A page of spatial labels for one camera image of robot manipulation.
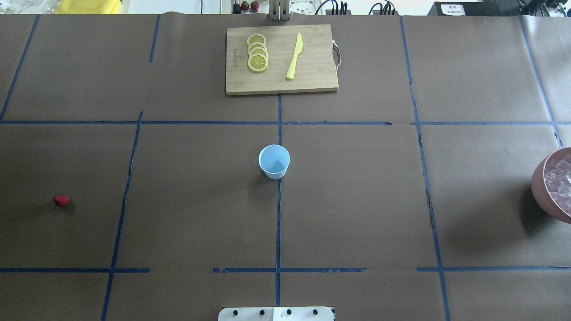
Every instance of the yellow knife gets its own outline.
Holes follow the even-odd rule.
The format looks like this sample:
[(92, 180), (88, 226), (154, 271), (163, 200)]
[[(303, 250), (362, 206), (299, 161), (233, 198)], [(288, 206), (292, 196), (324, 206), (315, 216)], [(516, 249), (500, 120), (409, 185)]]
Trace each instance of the yellow knife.
[(291, 63), (289, 64), (289, 68), (287, 73), (285, 74), (285, 78), (287, 80), (292, 80), (295, 76), (295, 65), (297, 64), (297, 56), (301, 54), (303, 51), (303, 38), (301, 34), (297, 34), (297, 41), (295, 42), (295, 49), (293, 50), (293, 58), (291, 58)]

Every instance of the brown bowl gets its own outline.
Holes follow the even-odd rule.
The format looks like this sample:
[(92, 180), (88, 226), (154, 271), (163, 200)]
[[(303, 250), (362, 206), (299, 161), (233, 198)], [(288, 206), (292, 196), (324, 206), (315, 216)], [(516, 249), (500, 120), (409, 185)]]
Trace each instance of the brown bowl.
[(547, 214), (562, 222), (571, 224), (571, 214), (565, 212), (557, 205), (555, 200), (549, 195), (547, 185), (545, 184), (545, 164), (548, 161), (557, 163), (569, 154), (571, 154), (571, 147), (564, 147), (549, 154), (549, 156), (537, 165), (532, 175), (532, 193), (539, 206), (541, 206)]

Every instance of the strawberry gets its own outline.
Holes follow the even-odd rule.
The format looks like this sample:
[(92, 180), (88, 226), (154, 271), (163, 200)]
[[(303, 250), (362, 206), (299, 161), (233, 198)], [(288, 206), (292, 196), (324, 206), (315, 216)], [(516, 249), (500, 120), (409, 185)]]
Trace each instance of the strawberry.
[(70, 198), (66, 194), (58, 195), (54, 197), (54, 203), (57, 206), (64, 207), (70, 203)]
[(257, 1), (252, 1), (252, 3), (250, 3), (250, 8), (252, 8), (253, 12), (258, 12), (260, 4)]
[(240, 10), (242, 11), (248, 11), (249, 8), (250, 5), (248, 4), (248, 1), (243, 1), (242, 4), (240, 5)]

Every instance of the paper cup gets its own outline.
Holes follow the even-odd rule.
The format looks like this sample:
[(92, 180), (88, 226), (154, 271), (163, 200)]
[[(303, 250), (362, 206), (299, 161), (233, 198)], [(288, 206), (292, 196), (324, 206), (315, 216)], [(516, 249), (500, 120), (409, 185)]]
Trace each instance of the paper cup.
[(266, 176), (271, 179), (280, 179), (286, 174), (289, 166), (289, 153), (280, 145), (266, 146), (258, 156), (258, 164)]

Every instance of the label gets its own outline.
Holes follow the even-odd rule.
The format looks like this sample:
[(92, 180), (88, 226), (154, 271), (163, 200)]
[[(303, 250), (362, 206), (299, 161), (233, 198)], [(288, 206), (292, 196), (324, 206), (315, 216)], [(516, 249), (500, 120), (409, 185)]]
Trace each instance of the label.
[(466, 15), (463, 5), (440, 5), (445, 15)]

